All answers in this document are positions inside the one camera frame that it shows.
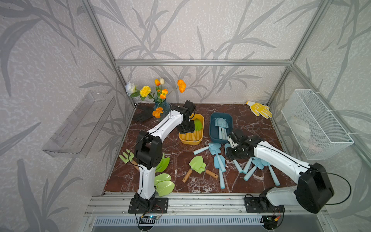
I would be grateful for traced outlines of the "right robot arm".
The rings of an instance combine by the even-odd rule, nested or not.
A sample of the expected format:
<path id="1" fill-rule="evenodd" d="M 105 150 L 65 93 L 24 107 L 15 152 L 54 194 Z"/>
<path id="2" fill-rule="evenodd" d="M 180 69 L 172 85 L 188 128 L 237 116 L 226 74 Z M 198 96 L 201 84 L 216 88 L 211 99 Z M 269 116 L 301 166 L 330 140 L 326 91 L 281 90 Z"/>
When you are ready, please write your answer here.
<path id="1" fill-rule="evenodd" d="M 310 213 L 318 213 L 333 197 L 334 190 L 326 169 L 319 163 L 309 164 L 278 150 L 261 137 L 248 137 L 241 130 L 227 136 L 230 160 L 259 158 L 268 162 L 295 183 L 285 188 L 269 188 L 260 194 L 261 202 L 272 206 L 301 206 Z"/>

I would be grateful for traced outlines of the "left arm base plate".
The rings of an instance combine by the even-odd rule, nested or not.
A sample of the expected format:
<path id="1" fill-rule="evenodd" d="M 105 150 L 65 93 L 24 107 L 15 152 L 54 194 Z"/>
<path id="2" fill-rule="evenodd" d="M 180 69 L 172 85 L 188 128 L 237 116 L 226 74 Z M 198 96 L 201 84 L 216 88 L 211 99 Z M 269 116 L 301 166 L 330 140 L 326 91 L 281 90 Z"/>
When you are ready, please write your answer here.
<path id="1" fill-rule="evenodd" d="M 136 199 L 132 198 L 129 204 L 129 214 L 144 214 L 144 213 L 167 213 L 169 206 L 169 198 L 151 198 Z"/>

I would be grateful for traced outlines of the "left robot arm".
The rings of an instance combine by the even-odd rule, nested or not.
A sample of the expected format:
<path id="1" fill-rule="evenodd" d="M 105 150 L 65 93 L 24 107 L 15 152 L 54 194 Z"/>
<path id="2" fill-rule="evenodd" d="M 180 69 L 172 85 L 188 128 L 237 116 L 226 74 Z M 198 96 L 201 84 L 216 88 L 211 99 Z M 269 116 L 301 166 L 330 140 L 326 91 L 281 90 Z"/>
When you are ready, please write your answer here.
<path id="1" fill-rule="evenodd" d="M 135 144 L 134 157 L 140 171 L 140 183 L 134 199 L 137 203 L 151 206 L 155 199 L 155 170 L 162 159 L 162 143 L 175 129 L 181 134 L 193 133 L 195 123 L 191 116 L 195 104 L 187 100 L 182 106 L 173 106 L 158 125 L 148 131 L 141 131 Z"/>

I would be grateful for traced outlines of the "green pointed shovel yellow handle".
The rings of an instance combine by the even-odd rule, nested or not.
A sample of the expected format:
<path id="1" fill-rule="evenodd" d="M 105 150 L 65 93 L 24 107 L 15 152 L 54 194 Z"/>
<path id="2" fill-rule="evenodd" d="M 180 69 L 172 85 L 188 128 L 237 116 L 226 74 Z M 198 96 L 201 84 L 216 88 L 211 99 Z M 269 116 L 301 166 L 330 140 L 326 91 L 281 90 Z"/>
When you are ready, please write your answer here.
<path id="1" fill-rule="evenodd" d="M 185 136 L 185 139 L 187 141 L 191 141 L 192 140 L 192 133 L 187 133 L 186 136 Z"/>

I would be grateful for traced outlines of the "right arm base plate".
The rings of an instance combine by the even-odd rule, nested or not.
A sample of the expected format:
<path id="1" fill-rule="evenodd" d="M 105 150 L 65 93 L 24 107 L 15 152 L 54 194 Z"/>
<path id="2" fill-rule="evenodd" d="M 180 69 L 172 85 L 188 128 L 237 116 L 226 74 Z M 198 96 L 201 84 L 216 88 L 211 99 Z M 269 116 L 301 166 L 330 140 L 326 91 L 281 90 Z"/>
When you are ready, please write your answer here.
<path id="1" fill-rule="evenodd" d="M 283 205 L 274 206 L 265 198 L 254 197 L 251 194 L 246 194 L 243 200 L 247 213 L 272 213 L 281 215 L 286 211 Z"/>

